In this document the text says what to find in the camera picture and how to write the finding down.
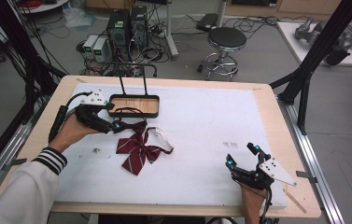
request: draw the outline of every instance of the stool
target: stool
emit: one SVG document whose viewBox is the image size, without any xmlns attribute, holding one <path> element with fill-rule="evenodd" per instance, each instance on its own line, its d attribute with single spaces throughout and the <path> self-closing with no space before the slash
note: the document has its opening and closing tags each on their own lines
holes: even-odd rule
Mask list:
<svg viewBox="0 0 352 224">
<path fill-rule="evenodd" d="M 244 48 L 246 36 L 234 28 L 219 27 L 208 33 L 208 43 L 218 49 L 219 53 L 212 53 L 205 57 L 199 65 L 198 72 L 203 72 L 204 68 L 208 70 L 205 80 L 209 80 L 211 73 L 215 73 L 230 76 L 230 81 L 232 81 L 232 76 L 237 73 L 239 67 L 237 61 L 228 53 Z"/>
</svg>

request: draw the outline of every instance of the black pole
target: black pole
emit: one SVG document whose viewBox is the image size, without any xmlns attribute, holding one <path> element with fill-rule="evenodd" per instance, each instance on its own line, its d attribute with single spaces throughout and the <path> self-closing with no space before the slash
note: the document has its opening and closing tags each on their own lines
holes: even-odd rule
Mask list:
<svg viewBox="0 0 352 224">
<path fill-rule="evenodd" d="M 302 92 L 298 111 L 298 127 L 303 134 L 306 134 L 304 124 L 310 79 L 351 21 L 352 0 L 343 0 L 333 12 L 330 20 L 318 36 L 317 41 L 310 48 L 301 65 L 293 73 L 270 84 L 274 89 L 289 83 L 286 89 L 278 95 L 279 100 L 287 105 L 293 105 L 295 97 L 300 91 Z"/>
</svg>

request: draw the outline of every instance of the red bow tie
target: red bow tie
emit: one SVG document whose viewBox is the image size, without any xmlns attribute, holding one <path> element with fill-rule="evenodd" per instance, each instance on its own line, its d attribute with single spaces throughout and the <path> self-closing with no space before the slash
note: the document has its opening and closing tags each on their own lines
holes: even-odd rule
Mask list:
<svg viewBox="0 0 352 224">
<path fill-rule="evenodd" d="M 129 158 L 122 164 L 123 168 L 130 171 L 134 175 L 138 175 L 143 169 L 146 158 L 150 163 L 153 163 L 158 159 L 161 152 L 170 154 L 170 151 L 164 150 L 161 147 L 146 146 L 145 143 L 148 140 L 148 131 L 155 128 L 147 128 L 146 133 L 135 133 L 130 138 L 121 138 L 118 142 L 117 154 L 130 153 Z"/>
</svg>

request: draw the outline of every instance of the aluminum rail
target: aluminum rail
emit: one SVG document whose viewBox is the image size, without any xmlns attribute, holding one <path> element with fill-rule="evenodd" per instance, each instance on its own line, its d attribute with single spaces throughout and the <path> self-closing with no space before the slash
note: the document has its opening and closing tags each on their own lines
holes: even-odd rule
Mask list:
<svg viewBox="0 0 352 224">
<path fill-rule="evenodd" d="M 317 179 L 315 187 L 317 193 L 321 199 L 322 205 L 325 208 L 329 222 L 332 224 L 344 224 L 344 219 L 342 214 L 339 211 L 338 205 L 336 204 L 335 199 L 330 190 L 330 186 L 327 183 L 327 180 L 321 170 L 320 164 L 318 163 L 315 151 L 310 144 L 309 138 L 307 135 L 303 135 L 301 129 L 298 127 L 298 111 L 295 109 L 294 105 L 286 105 L 283 102 L 278 102 L 280 105 L 284 106 L 288 115 L 289 122 L 295 132 L 295 136 L 298 139 L 300 151 L 303 154 L 305 164 L 309 168 L 310 174 L 312 177 Z"/>
</svg>

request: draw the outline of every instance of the striped sleeve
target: striped sleeve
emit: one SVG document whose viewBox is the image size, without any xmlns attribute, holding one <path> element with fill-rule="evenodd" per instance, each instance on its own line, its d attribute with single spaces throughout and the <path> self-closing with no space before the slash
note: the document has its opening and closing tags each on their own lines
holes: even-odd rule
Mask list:
<svg viewBox="0 0 352 224">
<path fill-rule="evenodd" d="M 38 161 L 48 166 L 48 168 L 50 168 L 50 170 L 56 175 L 59 175 L 65 165 L 67 165 L 67 159 L 65 156 L 51 147 L 45 147 L 42 149 L 41 153 L 39 153 L 33 161 Z"/>
</svg>

